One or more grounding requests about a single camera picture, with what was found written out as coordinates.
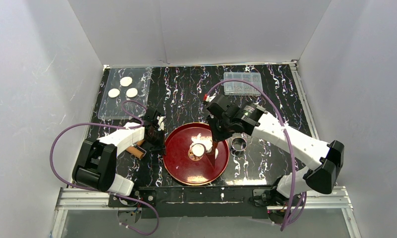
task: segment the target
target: wooden rolling pin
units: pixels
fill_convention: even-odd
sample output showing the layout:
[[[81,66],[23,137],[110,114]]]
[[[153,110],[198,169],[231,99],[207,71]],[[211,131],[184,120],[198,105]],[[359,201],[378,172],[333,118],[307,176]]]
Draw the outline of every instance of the wooden rolling pin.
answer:
[[[141,146],[143,144],[144,140],[140,140],[137,142],[137,146]],[[134,146],[130,146],[126,149],[126,151],[128,151],[130,154],[132,154],[133,156],[142,159],[144,156],[143,151],[135,148]]]

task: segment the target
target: white disc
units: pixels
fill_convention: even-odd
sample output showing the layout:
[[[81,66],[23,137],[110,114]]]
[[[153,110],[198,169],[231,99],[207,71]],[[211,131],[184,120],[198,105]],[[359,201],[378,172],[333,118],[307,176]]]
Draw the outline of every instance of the white disc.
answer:
[[[108,96],[110,98],[116,98],[116,97],[118,97],[118,95],[119,95],[119,90],[116,88],[113,88],[113,89],[109,90],[109,92],[108,92]]]
[[[129,97],[129,98],[133,98],[133,97],[137,96],[137,94],[138,94],[138,91],[136,88],[130,88],[127,90],[127,97]]]
[[[201,157],[204,155],[205,150],[203,145],[195,144],[191,147],[191,151],[195,156]]]
[[[122,78],[119,83],[121,84],[122,87],[126,87],[132,83],[132,78],[131,77],[124,77]]]

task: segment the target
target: clear plastic container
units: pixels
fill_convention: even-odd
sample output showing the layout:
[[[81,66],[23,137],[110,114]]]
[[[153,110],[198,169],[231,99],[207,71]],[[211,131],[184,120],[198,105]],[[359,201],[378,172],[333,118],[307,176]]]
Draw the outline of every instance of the clear plastic container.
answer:
[[[223,74],[224,80],[238,79],[252,83],[259,89],[263,89],[260,73],[243,73],[243,72],[225,72]],[[228,82],[223,84],[225,88],[225,95],[233,96],[261,96],[255,88],[248,84],[240,82]]]
[[[123,87],[120,84],[120,80],[123,77],[131,77],[132,83],[127,87]],[[149,96],[150,79],[152,77],[152,68],[111,68],[105,91],[102,97],[101,106],[98,111],[98,118],[102,120],[107,119],[130,119],[121,108],[122,102],[125,100],[135,100],[145,106],[147,106],[147,100]],[[116,98],[110,98],[108,96],[109,90],[116,88],[119,90],[119,95]],[[129,98],[126,96],[126,92],[130,88],[136,88],[138,91],[137,96]],[[125,108],[130,113],[136,116],[142,116],[146,110],[138,106],[135,103],[126,103]]]

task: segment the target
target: metal ring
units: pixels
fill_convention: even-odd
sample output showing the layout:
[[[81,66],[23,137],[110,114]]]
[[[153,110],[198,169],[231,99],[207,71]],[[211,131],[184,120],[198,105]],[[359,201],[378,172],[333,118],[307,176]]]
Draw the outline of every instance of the metal ring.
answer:
[[[241,153],[246,149],[246,140],[242,137],[235,137],[232,140],[230,145],[230,149],[234,153]]]

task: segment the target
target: round red tray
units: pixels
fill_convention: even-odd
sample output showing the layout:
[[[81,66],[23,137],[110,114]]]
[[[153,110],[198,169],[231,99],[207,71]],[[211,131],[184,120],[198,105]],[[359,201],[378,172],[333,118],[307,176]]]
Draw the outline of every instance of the round red tray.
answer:
[[[219,154],[213,167],[207,155],[200,160],[192,160],[188,156],[192,137],[210,137],[211,131],[207,124],[194,122],[175,129],[166,139],[166,155],[163,163],[169,174],[176,180],[187,185],[203,185],[217,179],[225,171],[229,160],[229,147],[226,141],[218,144]]]

